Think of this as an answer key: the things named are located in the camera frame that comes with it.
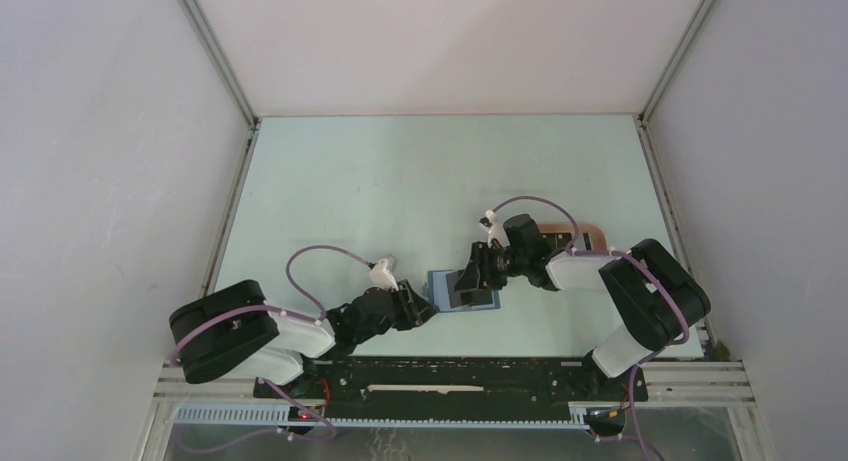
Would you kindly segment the aluminium frame rail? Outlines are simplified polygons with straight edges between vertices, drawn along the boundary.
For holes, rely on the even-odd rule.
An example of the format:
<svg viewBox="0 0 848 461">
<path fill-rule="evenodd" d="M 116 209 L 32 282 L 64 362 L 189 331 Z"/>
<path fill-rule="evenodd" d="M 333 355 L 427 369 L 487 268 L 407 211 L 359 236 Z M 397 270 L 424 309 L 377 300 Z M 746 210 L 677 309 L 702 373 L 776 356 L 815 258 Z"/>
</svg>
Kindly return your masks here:
<svg viewBox="0 0 848 461">
<path fill-rule="evenodd" d="M 634 385 L 644 388 L 652 407 L 724 407 L 753 408 L 756 406 L 753 389 L 740 362 L 648 362 L 641 367 Z M 253 395 L 256 381 L 252 378 L 226 375 L 205 384 L 189 384 L 175 367 L 165 366 L 153 393 L 155 402 L 221 401 L 256 402 Z M 374 381 L 365 386 L 370 391 L 434 392 L 442 395 L 454 392 L 480 392 L 492 387 L 478 375 L 467 374 L 460 380 L 437 381 Z"/>
</svg>

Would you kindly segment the pink oval tray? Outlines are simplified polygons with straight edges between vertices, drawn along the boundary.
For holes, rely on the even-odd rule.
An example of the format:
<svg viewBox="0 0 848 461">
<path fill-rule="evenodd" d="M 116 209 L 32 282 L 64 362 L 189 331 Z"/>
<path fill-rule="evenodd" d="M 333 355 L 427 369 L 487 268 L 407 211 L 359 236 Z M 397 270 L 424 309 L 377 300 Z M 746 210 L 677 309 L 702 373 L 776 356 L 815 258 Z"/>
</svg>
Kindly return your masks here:
<svg viewBox="0 0 848 461">
<path fill-rule="evenodd" d="M 551 231 L 571 231 L 573 238 L 576 233 L 575 228 L 570 223 L 540 223 L 538 225 L 540 233 Z M 571 245 L 577 251 L 607 251 L 608 245 L 604 232 L 596 225 L 591 223 L 579 223 L 578 230 L 580 236 L 576 241 L 572 239 Z"/>
</svg>

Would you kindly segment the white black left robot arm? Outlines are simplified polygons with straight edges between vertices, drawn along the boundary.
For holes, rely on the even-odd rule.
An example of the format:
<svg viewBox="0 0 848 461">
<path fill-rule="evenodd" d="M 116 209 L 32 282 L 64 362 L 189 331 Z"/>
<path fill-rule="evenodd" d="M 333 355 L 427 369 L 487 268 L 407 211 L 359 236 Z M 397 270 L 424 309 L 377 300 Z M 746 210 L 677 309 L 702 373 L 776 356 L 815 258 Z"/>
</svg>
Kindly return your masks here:
<svg viewBox="0 0 848 461">
<path fill-rule="evenodd" d="M 389 331 L 421 327 L 437 312 L 402 280 L 395 289 L 371 287 L 317 319 L 267 303 L 259 283 L 245 280 L 170 315 L 170 358 L 190 384 L 239 374 L 264 378 L 299 398 L 316 384 L 308 361 L 345 358 Z"/>
</svg>

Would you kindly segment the blue card holder wallet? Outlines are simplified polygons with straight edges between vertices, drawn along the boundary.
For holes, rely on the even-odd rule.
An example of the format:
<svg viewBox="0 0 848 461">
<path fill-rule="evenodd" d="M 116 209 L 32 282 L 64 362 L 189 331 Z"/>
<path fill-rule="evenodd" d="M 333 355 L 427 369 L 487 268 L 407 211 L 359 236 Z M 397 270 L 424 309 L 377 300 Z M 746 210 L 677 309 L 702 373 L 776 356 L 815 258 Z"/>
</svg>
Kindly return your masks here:
<svg viewBox="0 0 848 461">
<path fill-rule="evenodd" d="M 458 291 L 456 284 L 461 274 L 460 270 L 428 272 L 425 284 L 427 296 L 439 312 L 459 313 L 500 308 L 500 298 L 497 291 L 486 289 Z"/>
</svg>

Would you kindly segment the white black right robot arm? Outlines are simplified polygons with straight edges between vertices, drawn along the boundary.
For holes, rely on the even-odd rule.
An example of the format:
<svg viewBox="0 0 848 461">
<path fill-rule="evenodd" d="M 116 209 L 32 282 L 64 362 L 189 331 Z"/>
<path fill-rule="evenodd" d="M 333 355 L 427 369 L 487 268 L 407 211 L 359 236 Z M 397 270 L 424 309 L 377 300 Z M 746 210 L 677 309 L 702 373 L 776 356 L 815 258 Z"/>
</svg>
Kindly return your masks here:
<svg viewBox="0 0 848 461">
<path fill-rule="evenodd" d="M 690 329 L 711 311 L 703 288 L 657 240 L 646 238 L 627 251 L 579 250 L 573 242 L 555 246 L 527 214 L 480 221 L 487 239 L 475 242 L 453 288 L 468 294 L 503 289 L 523 277 L 546 291 L 603 289 L 621 325 L 584 358 L 585 392 L 606 399 L 622 374 L 672 345 L 688 341 Z"/>
</svg>

